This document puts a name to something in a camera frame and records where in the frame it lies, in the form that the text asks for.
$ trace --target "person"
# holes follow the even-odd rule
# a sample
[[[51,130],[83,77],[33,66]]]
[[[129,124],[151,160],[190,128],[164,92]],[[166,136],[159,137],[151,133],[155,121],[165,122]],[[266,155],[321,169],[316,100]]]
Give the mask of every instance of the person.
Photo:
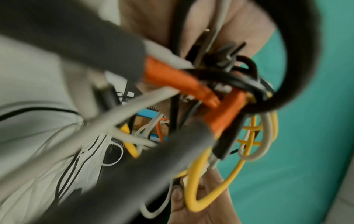
[[[168,47],[170,24],[178,0],[119,0],[121,26],[128,32],[136,33],[160,45]],[[185,57],[199,36],[208,27],[213,18],[218,0],[196,0],[190,8],[185,23],[181,57]],[[212,48],[233,41],[246,42],[240,55],[252,57],[268,41],[275,25],[268,15],[253,1],[233,0]],[[151,89],[146,84],[138,88],[144,92]],[[169,103],[156,107],[169,114]],[[223,178],[217,170],[207,170],[201,178],[198,198],[215,189]],[[183,189],[175,186],[171,195],[171,215],[169,224],[240,224],[233,208],[229,190],[225,190],[210,206],[201,212],[193,213],[185,207]]]

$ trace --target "teal surface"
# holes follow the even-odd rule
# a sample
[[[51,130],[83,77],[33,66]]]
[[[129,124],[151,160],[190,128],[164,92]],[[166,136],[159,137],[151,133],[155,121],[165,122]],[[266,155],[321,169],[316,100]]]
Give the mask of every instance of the teal surface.
[[[280,132],[268,154],[246,163],[230,186],[243,224],[318,224],[343,178],[354,143],[354,1],[318,0],[323,49],[317,76],[278,112]],[[260,74],[280,85],[285,66],[275,33],[254,57]],[[226,177],[238,161],[219,164]]]

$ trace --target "cable bundle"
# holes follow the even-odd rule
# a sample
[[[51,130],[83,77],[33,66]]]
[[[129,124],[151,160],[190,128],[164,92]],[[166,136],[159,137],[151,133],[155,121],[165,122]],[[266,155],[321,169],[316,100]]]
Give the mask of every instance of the cable bundle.
[[[175,13],[173,19],[170,43],[175,55],[179,55],[184,22],[194,0],[179,2],[176,9],[178,13]],[[216,17],[222,18],[230,1],[219,2],[222,5]],[[163,63],[163,58],[157,60],[146,56],[141,40],[98,19],[77,1],[68,0],[65,4],[59,0],[52,0],[50,3],[46,0],[1,1],[0,20],[3,23],[0,24],[3,25],[0,25],[0,33],[72,60],[65,60],[63,63],[64,76],[73,102],[88,125],[54,145],[51,150],[30,159],[4,176],[0,180],[0,200],[3,201],[38,173],[75,155],[88,140],[106,133],[122,140],[136,159],[117,168],[109,178],[76,201],[64,201],[55,211],[45,214],[35,223],[124,223],[145,201],[159,193],[177,173],[178,176],[184,175],[185,172],[180,172],[193,160],[195,161],[187,170],[189,180],[186,186],[186,204],[192,211],[200,211],[208,206],[232,182],[245,161],[254,161],[267,152],[277,135],[274,111],[289,103],[305,88],[313,76],[317,61],[319,32],[312,0],[255,0],[255,3],[268,12],[277,24],[287,50],[284,81],[279,90],[272,93],[272,97],[267,94],[270,90],[264,80],[251,77],[255,70],[247,58],[236,55],[234,59],[248,63],[248,70],[233,67],[232,60],[226,61],[226,64],[225,61],[217,61],[217,69],[207,67],[199,70],[192,69],[190,63],[181,60],[178,63]],[[56,27],[48,28],[48,21],[39,19],[43,17],[48,18]],[[201,48],[199,61],[195,62],[197,66],[200,55],[204,55],[211,46],[215,33],[218,33],[222,25],[222,19],[214,21],[213,36],[208,37],[208,43]],[[238,52],[244,45],[245,43],[236,46],[232,49],[233,52]],[[223,52],[219,53],[209,59],[218,60],[220,55],[223,56]],[[181,65],[185,65],[183,69],[186,70],[176,69]],[[131,99],[122,106],[118,103],[120,100],[116,91],[105,80],[101,72],[103,70],[117,73],[133,82],[144,80],[161,88]],[[214,92],[214,83],[229,85],[232,90],[220,99]],[[255,100],[249,99],[248,93]],[[209,112],[201,119],[193,120],[188,127],[178,125],[178,94],[192,95],[197,100],[196,106],[190,110],[191,113],[201,104],[207,106]],[[124,128],[126,119],[139,110],[170,98],[171,135],[168,141],[156,144],[133,136]],[[261,126],[257,126],[255,114],[260,114]],[[229,155],[244,121],[249,116],[252,116],[251,126],[246,127],[249,138],[239,141],[246,145],[244,151],[242,147],[239,150],[241,160],[219,188],[201,201],[196,201],[195,186],[199,182],[201,167],[211,153],[219,159]],[[153,126],[161,118],[156,118]],[[145,132],[151,131],[151,126],[146,127],[143,136],[146,136]],[[263,139],[260,143],[254,142],[256,131],[261,128],[264,130]],[[253,145],[260,147],[250,154]],[[142,150],[152,147],[153,149],[140,155]]]

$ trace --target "orange wire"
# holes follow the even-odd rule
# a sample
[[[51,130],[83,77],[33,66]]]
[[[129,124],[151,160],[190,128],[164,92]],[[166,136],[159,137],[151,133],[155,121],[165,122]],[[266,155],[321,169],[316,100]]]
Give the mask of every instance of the orange wire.
[[[215,93],[207,86],[200,84],[198,79],[150,56],[146,58],[144,79],[152,84],[171,86],[183,94],[192,95],[212,109],[220,104]]]
[[[161,121],[167,121],[167,120],[168,120],[167,118],[163,117],[156,124],[156,132],[157,132],[157,135],[160,139],[160,142],[165,141],[165,139],[163,138],[163,135],[162,135],[162,131],[161,131]]]
[[[245,106],[245,103],[246,92],[233,88],[219,107],[204,116],[204,121],[210,125],[215,136],[219,137]]]

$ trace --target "turquoise background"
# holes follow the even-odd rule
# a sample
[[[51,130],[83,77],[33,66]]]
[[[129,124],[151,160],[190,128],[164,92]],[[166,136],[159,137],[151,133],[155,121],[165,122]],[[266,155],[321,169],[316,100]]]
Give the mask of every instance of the turquoise background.
[[[354,143],[354,1],[318,0],[323,47],[317,76],[278,112],[280,132],[268,154],[246,163],[230,186],[243,224],[317,224],[334,199]],[[280,85],[285,52],[275,33],[254,57]],[[226,177],[238,161],[219,164]]]

